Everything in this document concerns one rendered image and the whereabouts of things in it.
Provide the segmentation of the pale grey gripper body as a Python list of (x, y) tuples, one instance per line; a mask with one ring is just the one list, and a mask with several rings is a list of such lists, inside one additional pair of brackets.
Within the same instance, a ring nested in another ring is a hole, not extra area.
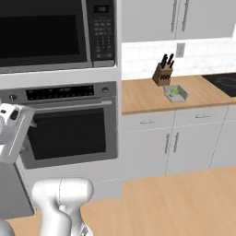
[(34, 111), (21, 105), (0, 105), (0, 161), (15, 163)]

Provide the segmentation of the grey vegetable container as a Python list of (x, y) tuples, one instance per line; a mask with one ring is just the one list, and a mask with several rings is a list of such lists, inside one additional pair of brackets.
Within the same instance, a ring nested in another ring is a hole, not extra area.
[[(178, 88), (181, 91), (180, 94), (177, 96), (172, 96), (171, 88)], [(180, 85), (169, 85), (165, 86), (163, 89), (164, 89), (164, 94), (171, 102), (185, 101), (188, 97), (188, 93)]]

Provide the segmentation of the black glass oven door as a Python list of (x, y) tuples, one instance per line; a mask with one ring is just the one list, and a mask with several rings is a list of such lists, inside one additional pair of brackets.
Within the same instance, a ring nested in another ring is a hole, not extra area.
[(112, 105), (61, 112), (35, 112), (21, 154), (24, 167), (39, 169), (117, 158), (117, 111), (114, 98), (64, 100)]

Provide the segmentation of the steel built-in oven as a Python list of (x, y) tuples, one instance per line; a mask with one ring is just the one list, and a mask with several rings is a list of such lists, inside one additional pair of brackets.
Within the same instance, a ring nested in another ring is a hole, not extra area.
[(1, 89), (0, 100), (34, 110), (21, 154), (27, 169), (117, 157), (114, 81)]

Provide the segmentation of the white tall oven cabinet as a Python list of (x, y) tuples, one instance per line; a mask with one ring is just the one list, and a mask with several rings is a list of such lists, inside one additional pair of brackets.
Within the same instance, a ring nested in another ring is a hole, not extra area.
[(52, 18), (48, 40), (73, 46), (40, 65), (0, 75), (0, 160), (20, 160), (29, 185), (64, 191), (120, 183), (118, 82), (121, 1), (78, 0), (74, 14)]

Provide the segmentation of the black microwave door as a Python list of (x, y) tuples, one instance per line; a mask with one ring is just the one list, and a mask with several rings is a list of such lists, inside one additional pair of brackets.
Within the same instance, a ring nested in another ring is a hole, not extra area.
[(81, 0), (0, 0), (0, 67), (87, 60)]

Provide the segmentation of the black steel microwave oven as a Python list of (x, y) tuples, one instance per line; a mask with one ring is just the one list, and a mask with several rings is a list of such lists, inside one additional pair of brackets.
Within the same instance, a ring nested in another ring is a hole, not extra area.
[(0, 0), (0, 74), (113, 67), (116, 0)]

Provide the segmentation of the white drawer front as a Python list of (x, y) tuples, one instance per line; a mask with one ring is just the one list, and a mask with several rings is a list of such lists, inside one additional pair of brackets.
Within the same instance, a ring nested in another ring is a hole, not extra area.
[(129, 114), (123, 116), (121, 127), (124, 132), (135, 132), (172, 127), (173, 121), (174, 111)]
[(186, 126), (222, 122), (226, 115), (227, 106), (205, 107), (179, 110), (175, 113), (174, 125)]

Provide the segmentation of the white base cupboard door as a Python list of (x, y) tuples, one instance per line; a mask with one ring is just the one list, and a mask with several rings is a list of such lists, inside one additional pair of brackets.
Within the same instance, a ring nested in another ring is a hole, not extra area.
[(160, 177), (168, 158), (164, 153), (170, 128), (127, 132), (122, 138), (123, 175), (126, 180)]
[[(213, 123), (175, 127), (172, 132), (166, 174), (207, 170), (221, 126), (221, 123)], [(179, 140), (177, 150), (173, 153), (177, 132), (179, 132)]]

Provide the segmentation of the wooden knife block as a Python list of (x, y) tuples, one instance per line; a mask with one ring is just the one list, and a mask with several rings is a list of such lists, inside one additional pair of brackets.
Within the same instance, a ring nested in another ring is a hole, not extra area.
[(173, 56), (164, 54), (162, 60), (158, 63), (156, 70), (152, 76), (153, 81), (159, 86), (169, 86), (171, 83), (171, 74), (173, 71)]

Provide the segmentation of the white base cupboard run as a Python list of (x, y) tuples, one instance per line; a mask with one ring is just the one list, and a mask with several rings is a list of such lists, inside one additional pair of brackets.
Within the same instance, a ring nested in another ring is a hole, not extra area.
[(210, 164), (211, 168), (236, 166), (236, 105), (230, 105)]

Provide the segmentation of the black hob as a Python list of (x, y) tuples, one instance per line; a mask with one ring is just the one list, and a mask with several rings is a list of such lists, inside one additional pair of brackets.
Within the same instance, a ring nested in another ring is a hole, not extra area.
[(203, 75), (203, 78), (230, 97), (236, 97), (236, 73)]

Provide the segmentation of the white wall cupboard door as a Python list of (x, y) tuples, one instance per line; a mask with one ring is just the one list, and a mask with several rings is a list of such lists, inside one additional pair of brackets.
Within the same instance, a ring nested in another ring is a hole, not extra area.
[(176, 21), (177, 40), (230, 38), (236, 25), (236, 0), (189, 0), (185, 31), (184, 3), (180, 0)]
[(173, 0), (122, 0), (122, 42), (173, 40), (172, 5)]

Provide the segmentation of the grey wall socket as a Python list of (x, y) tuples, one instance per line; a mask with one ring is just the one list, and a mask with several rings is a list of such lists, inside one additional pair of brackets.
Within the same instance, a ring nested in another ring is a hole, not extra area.
[(178, 43), (176, 48), (176, 57), (182, 58), (184, 55), (185, 43)]

